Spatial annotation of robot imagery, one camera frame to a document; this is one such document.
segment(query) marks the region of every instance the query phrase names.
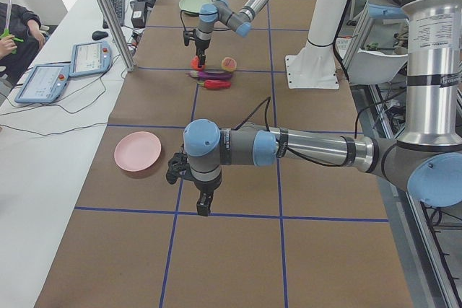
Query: red pepper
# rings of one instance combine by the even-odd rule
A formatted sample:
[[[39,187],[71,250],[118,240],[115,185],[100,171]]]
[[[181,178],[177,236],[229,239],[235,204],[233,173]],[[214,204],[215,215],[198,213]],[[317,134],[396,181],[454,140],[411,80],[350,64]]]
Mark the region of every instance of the red pepper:
[[[226,88],[231,87],[231,82],[229,81],[220,81],[220,80],[214,80],[214,79],[207,79],[206,81],[197,82],[197,84],[205,87],[206,89],[213,89],[213,90],[226,89]]]

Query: black box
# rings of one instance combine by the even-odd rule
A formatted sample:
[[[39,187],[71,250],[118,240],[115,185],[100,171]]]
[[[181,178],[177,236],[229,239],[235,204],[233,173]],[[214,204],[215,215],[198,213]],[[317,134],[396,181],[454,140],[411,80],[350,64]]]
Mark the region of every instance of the black box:
[[[147,6],[145,1],[135,1],[133,4],[133,12],[131,14],[131,23],[133,28],[146,27]]]

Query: hand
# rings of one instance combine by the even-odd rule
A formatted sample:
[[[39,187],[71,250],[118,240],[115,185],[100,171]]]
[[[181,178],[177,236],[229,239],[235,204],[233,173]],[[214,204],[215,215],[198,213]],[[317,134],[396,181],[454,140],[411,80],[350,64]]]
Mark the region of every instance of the hand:
[[[40,32],[38,23],[33,19],[29,19],[27,26],[29,27],[30,34],[38,41],[38,49],[41,50],[43,45],[45,45],[45,37]]]
[[[17,48],[13,38],[14,35],[8,35],[0,39],[0,59],[8,56],[13,50]]]

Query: white table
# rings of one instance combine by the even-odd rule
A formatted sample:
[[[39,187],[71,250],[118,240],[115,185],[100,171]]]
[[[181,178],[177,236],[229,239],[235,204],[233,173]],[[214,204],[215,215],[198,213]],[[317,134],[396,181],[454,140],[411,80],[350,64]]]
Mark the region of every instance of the white table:
[[[102,29],[102,20],[96,0],[78,0],[32,64],[69,61],[72,45],[92,41],[93,31]],[[131,30],[123,31],[129,38]],[[106,40],[116,56],[112,37]],[[58,107],[41,107],[0,116],[0,124],[51,133],[107,122],[123,84],[124,69],[119,58],[103,77],[106,93],[75,115]],[[64,96],[96,78],[71,80]],[[13,90],[10,100],[18,90]],[[60,104],[77,110],[101,91],[102,84],[95,82]],[[15,110],[5,101],[0,114]],[[96,126],[46,137],[5,127],[0,132],[0,307],[34,306],[104,130],[105,126]]]

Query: gray robot arm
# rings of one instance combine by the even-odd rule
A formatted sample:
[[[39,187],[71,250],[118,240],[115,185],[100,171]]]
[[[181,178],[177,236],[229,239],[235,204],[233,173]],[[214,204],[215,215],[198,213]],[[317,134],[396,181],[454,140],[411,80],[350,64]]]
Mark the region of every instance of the gray robot arm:
[[[406,129],[396,139],[319,136],[275,128],[219,130],[209,120],[185,129],[181,160],[169,163],[169,182],[183,177],[201,191],[208,215],[221,183],[221,165],[272,164],[296,157],[325,166],[353,166],[388,180],[432,206],[462,201],[462,138],[456,133],[462,0],[370,0],[375,17],[409,18]]]
[[[220,21],[244,38],[252,28],[250,23],[267,2],[268,0],[248,0],[238,13],[235,13],[229,7],[226,0],[215,0],[211,4],[203,5],[199,14],[198,27],[183,33],[186,46],[189,45],[191,40],[196,44],[199,67],[205,64],[205,50],[210,46],[215,22]]]

